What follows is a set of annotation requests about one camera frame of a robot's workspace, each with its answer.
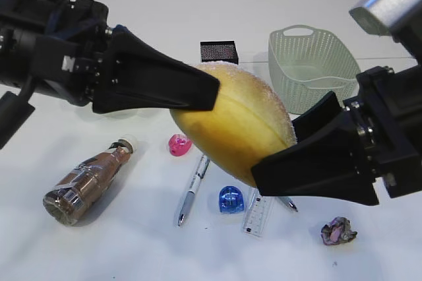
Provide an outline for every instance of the robotic arm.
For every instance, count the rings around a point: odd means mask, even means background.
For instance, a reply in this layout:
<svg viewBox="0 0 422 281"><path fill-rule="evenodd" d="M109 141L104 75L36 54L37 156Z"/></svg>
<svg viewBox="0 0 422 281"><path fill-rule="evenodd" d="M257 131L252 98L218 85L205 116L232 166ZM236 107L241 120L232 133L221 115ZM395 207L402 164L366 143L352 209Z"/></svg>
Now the robotic arm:
<svg viewBox="0 0 422 281"><path fill-rule="evenodd" d="M294 120L298 144L252 169L262 195L376 205L377 177L392 198L422 190L422 0L361 0L350 14L369 34L392 36L418 65L365 71L344 108L331 92Z"/></svg>
<svg viewBox="0 0 422 281"><path fill-rule="evenodd" d="M93 0L0 0L0 83L21 88L0 99L0 148L34 111L34 92L96 113L214 107L217 79L111 29L107 14Z"/></svg>
<svg viewBox="0 0 422 281"><path fill-rule="evenodd" d="M262 195L375 205L377 177L391 197L422 191L422 0L362 0L350 13L368 33L403 44L418 66L365 71L344 108L331 92L294 120L297 145L252 168ZM21 88L0 99L0 148L34 111L34 92L92 102L96 113L214 107L218 80L111 29L107 14L93 0L0 0L0 83Z"/></svg>

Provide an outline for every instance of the pen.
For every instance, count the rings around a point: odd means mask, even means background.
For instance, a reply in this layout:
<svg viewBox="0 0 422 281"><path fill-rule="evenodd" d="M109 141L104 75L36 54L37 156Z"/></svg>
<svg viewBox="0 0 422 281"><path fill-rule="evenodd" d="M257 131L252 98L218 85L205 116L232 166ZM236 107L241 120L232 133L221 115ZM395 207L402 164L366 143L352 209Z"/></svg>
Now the pen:
<svg viewBox="0 0 422 281"><path fill-rule="evenodd" d="M209 157L203 154L202 157L200 157L198 165L196 166L195 174L186 194L185 201L183 202L183 206L179 215L179 226L183 224L183 222L186 220L186 217L189 215L189 212L191 211L193 200L195 199L195 194L198 191L199 184L204 178L206 169L208 168L209 164Z"/></svg>
<svg viewBox="0 0 422 281"><path fill-rule="evenodd" d="M293 201L291 200L291 198L289 198L289 197L278 197L278 198L288 208L290 208L290 209L292 209L292 210L294 210L296 212L299 212L299 210L297 209L295 203L293 203Z"/></svg>

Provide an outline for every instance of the bottle cap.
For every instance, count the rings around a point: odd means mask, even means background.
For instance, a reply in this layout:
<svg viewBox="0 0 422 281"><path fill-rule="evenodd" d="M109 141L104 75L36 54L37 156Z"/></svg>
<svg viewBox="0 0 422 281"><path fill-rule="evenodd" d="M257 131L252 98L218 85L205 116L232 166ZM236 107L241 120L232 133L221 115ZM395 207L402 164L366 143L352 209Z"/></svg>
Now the bottle cap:
<svg viewBox="0 0 422 281"><path fill-rule="evenodd" d="M129 150L132 151L131 153L136 151L136 149L138 147L138 140L136 139L135 136L130 135L130 134L126 134L126 135L123 135L122 137L120 137L119 140L127 142L132 147L132 148L129 148Z"/></svg>

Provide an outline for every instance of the basket handle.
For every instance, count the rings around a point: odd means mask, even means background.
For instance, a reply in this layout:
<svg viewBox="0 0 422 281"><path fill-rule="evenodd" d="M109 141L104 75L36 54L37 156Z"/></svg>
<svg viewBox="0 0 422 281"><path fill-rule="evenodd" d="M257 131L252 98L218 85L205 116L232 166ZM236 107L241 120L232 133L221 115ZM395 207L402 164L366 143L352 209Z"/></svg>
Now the basket handle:
<svg viewBox="0 0 422 281"><path fill-rule="evenodd" d="M316 28L313 28L313 27L310 27L310 26L307 26L307 25L293 25L293 26L289 26L287 28L282 29L283 36L295 36L295 35L286 34L286 32L288 30L292 30L292 29L307 29L307 30L311 31L311 33L309 35L300 35L300 36L312 36L314 31L317 30Z"/></svg>
<svg viewBox="0 0 422 281"><path fill-rule="evenodd" d="M330 78L333 78L337 81L341 81L342 84L336 85L336 86L324 86L324 87L313 86L315 83L318 83L320 81L327 80L327 79L330 79ZM299 82L301 84L303 84L304 86L306 86L309 90L327 90L327 89L329 89L329 90L339 90L341 88L345 88L347 85L349 85L352 82L356 82L356 79L355 78L347 79L347 78L338 78L338 77L323 77L323 78L316 78L316 79L309 80L309 81L299 81Z"/></svg>

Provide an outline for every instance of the blue sharpener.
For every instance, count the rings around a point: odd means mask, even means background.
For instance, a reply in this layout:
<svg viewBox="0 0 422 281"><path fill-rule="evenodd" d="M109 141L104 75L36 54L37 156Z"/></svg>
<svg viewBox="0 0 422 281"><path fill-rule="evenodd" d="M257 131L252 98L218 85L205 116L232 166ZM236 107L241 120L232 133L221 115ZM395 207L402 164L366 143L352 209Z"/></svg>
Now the blue sharpener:
<svg viewBox="0 0 422 281"><path fill-rule="evenodd" d="M220 212L225 214L243 212L245 208L242 192L233 186L224 187L220 191L218 204L220 206Z"/></svg>

